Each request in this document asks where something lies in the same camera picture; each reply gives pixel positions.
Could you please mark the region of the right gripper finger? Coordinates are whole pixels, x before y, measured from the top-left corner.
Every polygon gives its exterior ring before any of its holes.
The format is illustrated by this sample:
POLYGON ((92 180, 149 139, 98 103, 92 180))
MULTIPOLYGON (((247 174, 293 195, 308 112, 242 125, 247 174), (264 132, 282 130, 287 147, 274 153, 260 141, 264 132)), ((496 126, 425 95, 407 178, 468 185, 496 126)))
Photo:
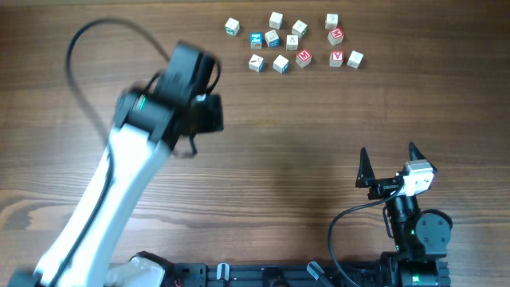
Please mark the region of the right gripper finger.
POLYGON ((368 188, 375 185, 375 173, 371 166, 367 149, 362 147, 360 150, 359 170, 355 181, 357 188, 368 188))
POLYGON ((437 168, 426 159, 426 157, 419 151, 419 149, 413 142, 409 143, 409 156, 410 156, 410 161, 408 162, 409 173, 437 172, 437 168))

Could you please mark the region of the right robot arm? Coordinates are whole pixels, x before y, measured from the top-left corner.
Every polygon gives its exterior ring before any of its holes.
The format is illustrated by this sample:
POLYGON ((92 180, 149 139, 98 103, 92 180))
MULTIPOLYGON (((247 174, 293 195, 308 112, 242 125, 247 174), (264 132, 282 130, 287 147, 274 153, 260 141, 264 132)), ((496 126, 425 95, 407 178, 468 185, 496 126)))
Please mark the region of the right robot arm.
POLYGON ((384 201, 386 232, 394 240, 395 251, 384 252, 379 259, 383 286, 451 285, 447 245, 453 220, 446 213, 418 205, 418 195, 431 188, 437 168, 409 143, 410 160, 392 178, 378 179, 367 149, 360 150, 355 186, 367 188, 370 200, 384 201))

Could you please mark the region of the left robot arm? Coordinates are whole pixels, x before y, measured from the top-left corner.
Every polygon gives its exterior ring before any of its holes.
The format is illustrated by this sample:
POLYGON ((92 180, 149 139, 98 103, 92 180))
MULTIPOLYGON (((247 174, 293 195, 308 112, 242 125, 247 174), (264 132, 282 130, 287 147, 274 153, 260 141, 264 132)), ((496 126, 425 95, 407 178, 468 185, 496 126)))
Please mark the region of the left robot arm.
POLYGON ((154 91, 130 88, 116 103, 103 157, 65 228, 34 271, 10 286, 106 286, 113 251, 143 190, 182 136, 223 129, 213 92, 220 61, 179 42, 154 91))

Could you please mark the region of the red M wooden block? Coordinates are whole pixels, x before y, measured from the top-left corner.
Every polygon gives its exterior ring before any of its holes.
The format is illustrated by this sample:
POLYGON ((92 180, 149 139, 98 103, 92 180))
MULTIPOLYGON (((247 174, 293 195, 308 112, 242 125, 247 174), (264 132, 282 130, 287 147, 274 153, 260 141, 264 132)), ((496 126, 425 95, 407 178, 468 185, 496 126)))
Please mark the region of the red M wooden block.
POLYGON ((309 65, 312 61, 312 54, 307 50, 303 49, 296 54, 296 63, 304 68, 309 65))

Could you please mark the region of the letter A wooden block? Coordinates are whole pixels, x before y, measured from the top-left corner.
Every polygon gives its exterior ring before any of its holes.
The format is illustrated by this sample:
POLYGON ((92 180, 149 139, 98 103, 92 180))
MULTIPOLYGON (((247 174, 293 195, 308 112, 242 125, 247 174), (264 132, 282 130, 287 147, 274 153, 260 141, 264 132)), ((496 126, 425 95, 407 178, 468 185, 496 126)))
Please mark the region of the letter A wooden block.
POLYGON ((285 49, 287 51, 296 51, 296 50, 298 50, 298 46, 299 46, 299 37, 294 34, 289 34, 286 37, 285 49))

